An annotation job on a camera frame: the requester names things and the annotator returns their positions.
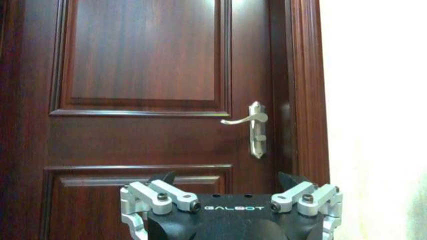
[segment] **white wall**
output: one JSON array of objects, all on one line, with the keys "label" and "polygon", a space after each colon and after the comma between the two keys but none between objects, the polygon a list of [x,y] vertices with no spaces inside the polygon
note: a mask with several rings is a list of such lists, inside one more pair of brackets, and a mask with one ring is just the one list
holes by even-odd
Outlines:
[{"label": "white wall", "polygon": [[336,240],[427,240],[427,1],[321,0]]}]

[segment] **lever door handle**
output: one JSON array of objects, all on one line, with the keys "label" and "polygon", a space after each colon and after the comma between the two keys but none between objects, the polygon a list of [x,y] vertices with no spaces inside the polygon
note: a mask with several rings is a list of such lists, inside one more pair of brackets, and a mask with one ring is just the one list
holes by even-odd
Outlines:
[{"label": "lever door handle", "polygon": [[255,113],[249,116],[247,116],[245,118],[241,118],[239,120],[233,120],[233,121],[228,121],[228,120],[220,120],[220,123],[221,124],[225,124],[225,125],[236,125],[236,124],[241,124],[244,122],[248,122],[248,121],[257,121],[260,123],[265,123],[268,120],[268,116],[265,113],[263,112],[259,112],[259,113]]},{"label": "lever door handle", "polygon": [[255,101],[248,106],[248,116],[239,120],[220,120],[221,124],[236,125],[249,122],[249,148],[253,157],[260,159],[267,152],[267,136],[265,136],[265,122],[268,116],[265,114],[265,107]]}]

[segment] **door trim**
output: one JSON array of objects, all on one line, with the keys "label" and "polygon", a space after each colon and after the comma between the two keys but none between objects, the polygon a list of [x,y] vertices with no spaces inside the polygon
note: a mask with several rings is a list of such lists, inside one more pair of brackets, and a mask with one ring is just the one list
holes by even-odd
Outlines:
[{"label": "door trim", "polygon": [[329,182],[325,86],[317,0],[284,0],[292,173]]}]

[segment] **dark red wooden door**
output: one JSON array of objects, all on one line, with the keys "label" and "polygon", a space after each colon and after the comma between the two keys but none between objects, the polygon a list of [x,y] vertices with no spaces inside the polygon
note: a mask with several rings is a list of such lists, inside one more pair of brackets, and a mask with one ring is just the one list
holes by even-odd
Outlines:
[{"label": "dark red wooden door", "polygon": [[273,114],[267,0],[26,0],[20,6],[4,239],[128,239],[119,188],[176,171],[195,193],[275,189],[248,115]]}]

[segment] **screw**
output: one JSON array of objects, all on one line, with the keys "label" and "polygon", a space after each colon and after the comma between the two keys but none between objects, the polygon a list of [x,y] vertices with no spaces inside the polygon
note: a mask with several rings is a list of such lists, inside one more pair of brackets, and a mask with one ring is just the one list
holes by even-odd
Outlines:
[{"label": "screw", "polygon": [[280,205],[279,205],[279,203],[276,203],[275,201],[271,202],[269,208],[271,208],[271,211],[272,211],[273,213],[280,212]]},{"label": "screw", "polygon": [[160,193],[157,194],[157,199],[159,199],[160,201],[168,200],[168,194],[165,194],[164,192],[160,192]]},{"label": "screw", "polygon": [[192,203],[189,204],[189,211],[192,213],[196,213],[196,212],[199,212],[200,208],[201,208],[200,202],[192,201]]},{"label": "screw", "polygon": [[303,200],[305,203],[312,204],[313,201],[315,201],[313,195],[311,195],[311,194],[304,194],[304,195],[301,196],[301,200]]}]

